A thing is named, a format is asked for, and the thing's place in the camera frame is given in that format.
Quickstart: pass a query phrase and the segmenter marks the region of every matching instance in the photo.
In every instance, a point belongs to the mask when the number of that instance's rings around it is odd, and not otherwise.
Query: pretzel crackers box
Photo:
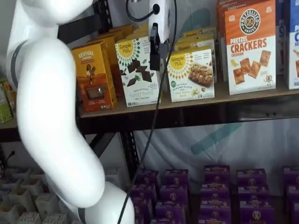
[[[297,0],[288,2],[288,72],[289,89],[299,88],[299,3]]]
[[[168,80],[172,102],[215,97],[211,47],[173,53]]]
[[[115,45],[127,107],[156,104],[160,76],[150,70],[148,35],[135,34]]]
[[[275,0],[226,11],[230,95],[276,88]]]

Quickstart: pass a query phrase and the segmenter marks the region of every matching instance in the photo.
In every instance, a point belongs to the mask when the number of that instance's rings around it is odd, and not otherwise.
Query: cracker box
[[[18,219],[18,224],[41,224],[41,218],[37,212],[24,212]]]
[[[265,200],[269,198],[268,185],[259,186],[238,186],[238,196],[240,200]]]
[[[210,46],[173,53],[167,68],[172,102],[215,97]]]
[[[267,175],[264,169],[237,170],[237,183],[244,185],[267,184]]]
[[[160,188],[161,201],[183,203],[188,206],[187,185],[163,185]]]
[[[48,214],[60,213],[57,197],[51,193],[39,195],[36,199],[36,206],[42,220],[44,220]]]
[[[156,187],[154,184],[137,184],[134,185],[131,193],[131,197],[149,198],[153,204],[157,203]]]
[[[186,224],[185,206],[175,202],[158,202],[156,217],[174,219],[177,223]]]
[[[159,72],[150,70],[150,42],[147,35],[136,34],[115,45],[127,106],[156,104]]]
[[[212,199],[229,198],[229,186],[226,183],[203,183],[200,196]]]
[[[241,224],[274,224],[274,208],[266,200],[240,201],[240,217]]]
[[[217,82],[217,69],[216,69],[216,53],[215,53],[214,38],[206,37],[206,38],[192,39],[189,41],[179,42],[174,46],[174,49],[175,49],[175,51],[185,51],[190,48],[199,48],[199,47],[204,47],[204,46],[211,47],[214,83],[216,83]]]
[[[229,199],[213,200],[202,198],[200,203],[201,215],[210,217],[223,217],[231,220],[231,203]]]
[[[226,11],[229,94],[276,88],[275,1]]]
[[[289,89],[299,88],[299,4],[297,0],[287,1],[287,47],[288,72],[287,83]]]
[[[149,224],[153,218],[151,199],[139,197],[132,197],[131,199],[134,205],[135,214],[142,215],[144,218],[144,224]]]
[[[205,165],[205,183],[230,183],[227,165]]]
[[[107,44],[99,42],[72,50],[77,81],[86,111],[113,109],[116,94],[107,54]]]

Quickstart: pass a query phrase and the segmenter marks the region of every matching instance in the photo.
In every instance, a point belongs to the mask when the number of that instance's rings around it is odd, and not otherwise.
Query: purple snack box
[[[188,206],[188,192],[186,185],[168,185],[161,186],[160,188],[161,201],[172,201],[182,203]]]
[[[140,197],[140,198],[151,198],[154,204],[157,203],[157,193],[156,187],[154,184],[137,184],[134,185],[131,193],[131,197]]]
[[[239,185],[267,184],[267,175],[264,169],[237,170],[237,182]]]
[[[132,197],[135,215],[142,215],[144,224],[149,224],[153,218],[153,210],[150,198]]]
[[[229,187],[226,183],[203,183],[200,196],[205,198],[229,198]]]
[[[223,217],[231,221],[230,199],[213,200],[202,198],[200,202],[200,215],[210,217]]]
[[[270,196],[267,184],[259,186],[239,185],[238,195],[240,201],[265,200]]]
[[[186,224],[185,206],[175,202],[158,202],[156,217],[173,219],[177,223]]]
[[[187,185],[189,187],[189,171],[187,169],[167,169],[164,181],[166,185]]]
[[[241,224],[274,224],[275,211],[267,200],[240,201]]]
[[[205,165],[206,183],[230,183],[230,171],[227,165]]]
[[[230,224],[228,218],[199,216],[197,224]]]

